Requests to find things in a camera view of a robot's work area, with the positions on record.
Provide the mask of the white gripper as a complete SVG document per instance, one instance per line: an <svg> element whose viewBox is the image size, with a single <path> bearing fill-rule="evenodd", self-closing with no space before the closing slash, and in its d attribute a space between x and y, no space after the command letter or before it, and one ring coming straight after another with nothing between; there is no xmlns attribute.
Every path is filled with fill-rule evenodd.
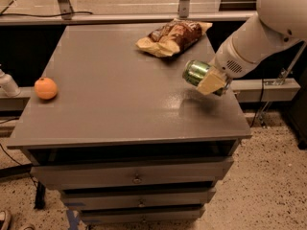
<svg viewBox="0 0 307 230"><path fill-rule="evenodd" d="M237 53L231 36L221 44L210 63L213 66L197 86L203 95L224 88L227 76L239 79L256 67L255 63L246 61Z"/></svg>

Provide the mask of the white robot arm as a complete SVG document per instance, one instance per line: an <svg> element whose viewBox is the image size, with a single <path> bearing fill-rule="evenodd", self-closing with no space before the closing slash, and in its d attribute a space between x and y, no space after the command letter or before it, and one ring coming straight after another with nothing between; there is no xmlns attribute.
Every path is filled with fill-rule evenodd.
<svg viewBox="0 0 307 230"><path fill-rule="evenodd" d="M265 58L307 39L307 0L256 0L256 13L220 46L197 86L211 94Z"/></svg>

